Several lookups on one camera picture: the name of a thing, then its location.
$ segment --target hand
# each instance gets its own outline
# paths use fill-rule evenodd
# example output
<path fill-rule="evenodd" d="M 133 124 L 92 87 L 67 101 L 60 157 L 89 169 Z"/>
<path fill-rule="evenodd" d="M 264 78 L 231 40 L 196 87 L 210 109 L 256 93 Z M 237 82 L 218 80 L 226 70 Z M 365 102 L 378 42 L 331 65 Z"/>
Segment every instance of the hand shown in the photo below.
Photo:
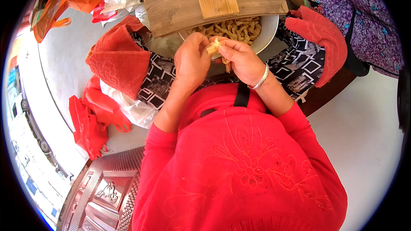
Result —
<path fill-rule="evenodd" d="M 231 61 L 231 68 L 237 77 L 247 85 L 255 86 L 261 80 L 265 72 L 265 64 L 254 53 L 251 47 L 241 41 L 231 40 L 225 37 L 212 37 L 210 42 L 218 38 L 220 54 Z"/>
<path fill-rule="evenodd" d="M 211 63 L 206 50 L 208 44 L 207 37 L 199 32 L 187 37 L 174 55 L 176 80 L 173 86 L 191 94 L 203 83 Z"/>

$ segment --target sleeve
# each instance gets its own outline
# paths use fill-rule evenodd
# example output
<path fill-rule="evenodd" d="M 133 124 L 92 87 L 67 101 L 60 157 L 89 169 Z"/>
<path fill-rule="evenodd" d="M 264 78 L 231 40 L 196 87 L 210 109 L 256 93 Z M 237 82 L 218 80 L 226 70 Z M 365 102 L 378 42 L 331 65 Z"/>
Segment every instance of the sleeve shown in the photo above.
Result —
<path fill-rule="evenodd" d="M 335 172 L 326 152 L 319 145 L 314 131 L 297 103 L 285 114 L 278 117 L 286 132 L 300 145 L 321 183 L 336 213 L 336 230 L 344 222 L 347 212 L 347 194 Z"/>
<path fill-rule="evenodd" d="M 176 151 L 177 133 L 166 133 L 154 123 L 146 139 L 144 158 L 141 162 L 140 183 L 134 203 L 133 222 L 136 224 L 139 213 L 149 198 L 163 169 Z"/>

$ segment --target red sweater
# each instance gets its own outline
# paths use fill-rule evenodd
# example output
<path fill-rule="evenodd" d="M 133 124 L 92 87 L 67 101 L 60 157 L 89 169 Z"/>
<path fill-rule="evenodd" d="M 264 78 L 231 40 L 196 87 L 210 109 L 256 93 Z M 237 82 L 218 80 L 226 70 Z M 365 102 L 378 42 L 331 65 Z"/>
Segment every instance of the red sweater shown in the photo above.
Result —
<path fill-rule="evenodd" d="M 178 134 L 152 125 L 132 230 L 338 230 L 347 195 L 298 105 L 275 118 L 237 84 L 188 100 Z M 207 109 L 217 109 L 200 118 Z"/>

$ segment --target silver bracelet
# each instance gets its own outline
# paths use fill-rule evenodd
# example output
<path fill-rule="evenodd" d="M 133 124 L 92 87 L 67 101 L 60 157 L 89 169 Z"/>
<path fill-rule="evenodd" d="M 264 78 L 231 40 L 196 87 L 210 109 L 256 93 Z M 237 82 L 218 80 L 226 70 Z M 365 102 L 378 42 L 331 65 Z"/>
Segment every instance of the silver bracelet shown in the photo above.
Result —
<path fill-rule="evenodd" d="M 264 72 L 264 75 L 263 75 L 263 77 L 261 78 L 261 80 L 260 80 L 260 81 L 257 83 L 257 85 L 255 85 L 254 87 L 250 87 L 249 85 L 247 85 L 247 87 L 248 87 L 249 89 L 254 89 L 254 90 L 257 89 L 257 88 L 259 88 L 259 87 L 261 86 L 261 84 L 264 82 L 264 80 L 267 79 L 268 70 L 269 70 L 268 64 L 265 63 L 265 72 Z"/>

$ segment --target black and white patterned pants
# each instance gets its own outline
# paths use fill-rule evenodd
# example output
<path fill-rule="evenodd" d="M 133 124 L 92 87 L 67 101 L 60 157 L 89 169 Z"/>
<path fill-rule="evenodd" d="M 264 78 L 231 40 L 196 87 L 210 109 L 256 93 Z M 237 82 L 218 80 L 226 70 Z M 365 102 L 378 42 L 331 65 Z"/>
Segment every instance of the black and white patterned pants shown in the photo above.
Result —
<path fill-rule="evenodd" d="M 289 48 L 269 59 L 268 66 L 285 91 L 295 100 L 321 77 L 325 50 L 324 47 L 309 42 L 288 30 L 285 27 L 285 18 L 280 19 L 275 36 L 284 41 Z M 137 45 L 149 51 L 138 32 L 133 32 L 130 35 Z M 147 75 L 138 92 L 138 99 L 154 109 L 160 110 L 175 78 L 174 60 L 151 52 Z M 196 91 L 210 85 L 237 83 L 238 81 L 236 76 L 222 80 L 206 78 Z"/>

